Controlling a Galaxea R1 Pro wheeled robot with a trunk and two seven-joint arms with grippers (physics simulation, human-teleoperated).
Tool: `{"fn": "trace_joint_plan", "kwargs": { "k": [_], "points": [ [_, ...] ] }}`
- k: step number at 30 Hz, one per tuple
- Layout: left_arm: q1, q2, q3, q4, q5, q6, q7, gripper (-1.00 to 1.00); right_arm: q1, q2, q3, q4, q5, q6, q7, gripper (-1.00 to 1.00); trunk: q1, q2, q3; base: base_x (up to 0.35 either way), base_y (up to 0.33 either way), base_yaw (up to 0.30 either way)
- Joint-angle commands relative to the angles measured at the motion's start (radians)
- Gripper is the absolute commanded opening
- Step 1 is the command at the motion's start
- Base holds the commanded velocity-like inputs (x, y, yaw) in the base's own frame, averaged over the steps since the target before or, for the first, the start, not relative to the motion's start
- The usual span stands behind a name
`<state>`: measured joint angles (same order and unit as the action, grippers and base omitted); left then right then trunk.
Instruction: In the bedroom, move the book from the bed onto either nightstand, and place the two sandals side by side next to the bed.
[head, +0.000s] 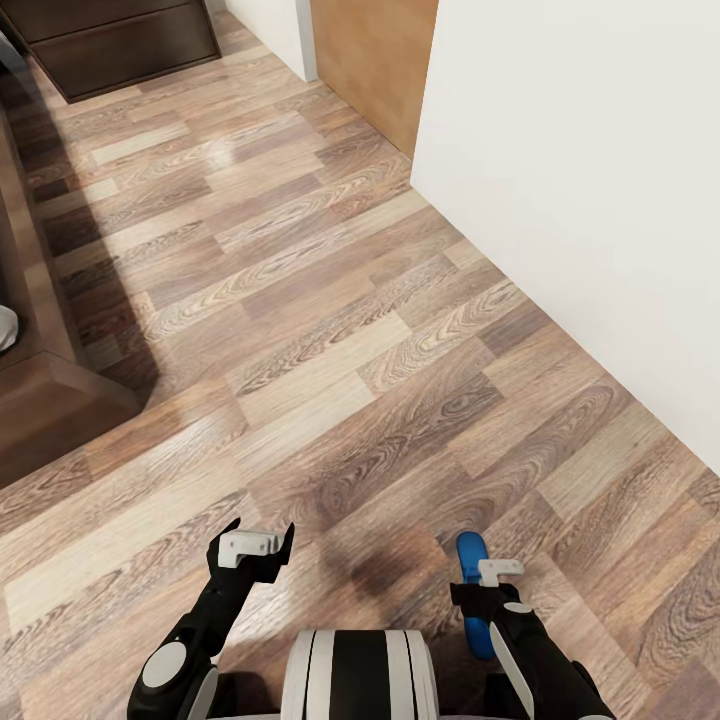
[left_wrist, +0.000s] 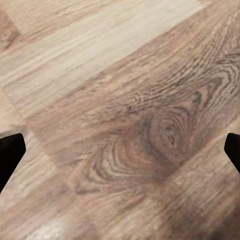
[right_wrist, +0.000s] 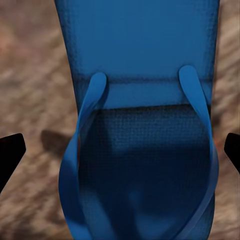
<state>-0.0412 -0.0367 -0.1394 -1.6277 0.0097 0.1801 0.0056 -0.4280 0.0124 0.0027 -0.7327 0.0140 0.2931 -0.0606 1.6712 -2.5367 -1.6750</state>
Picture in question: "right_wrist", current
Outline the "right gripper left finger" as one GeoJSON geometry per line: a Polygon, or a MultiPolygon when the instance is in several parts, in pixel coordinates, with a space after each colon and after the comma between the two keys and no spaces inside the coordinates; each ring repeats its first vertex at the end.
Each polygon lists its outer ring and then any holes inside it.
{"type": "Polygon", "coordinates": [[[26,152],[22,133],[0,138],[0,193],[26,152]]]}

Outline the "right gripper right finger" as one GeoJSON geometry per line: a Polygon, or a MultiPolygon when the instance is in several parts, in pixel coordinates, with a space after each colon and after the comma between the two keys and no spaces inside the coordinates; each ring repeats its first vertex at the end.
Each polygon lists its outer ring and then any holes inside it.
{"type": "Polygon", "coordinates": [[[235,165],[240,173],[240,135],[235,133],[229,133],[227,135],[224,151],[235,165]]]}

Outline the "sandal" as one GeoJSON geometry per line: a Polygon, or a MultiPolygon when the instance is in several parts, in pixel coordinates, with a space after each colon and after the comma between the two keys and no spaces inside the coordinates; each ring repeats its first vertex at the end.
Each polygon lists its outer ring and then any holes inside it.
{"type": "Polygon", "coordinates": [[[73,239],[208,240],[220,0],[54,2],[78,114],[58,177],[73,239]]]}

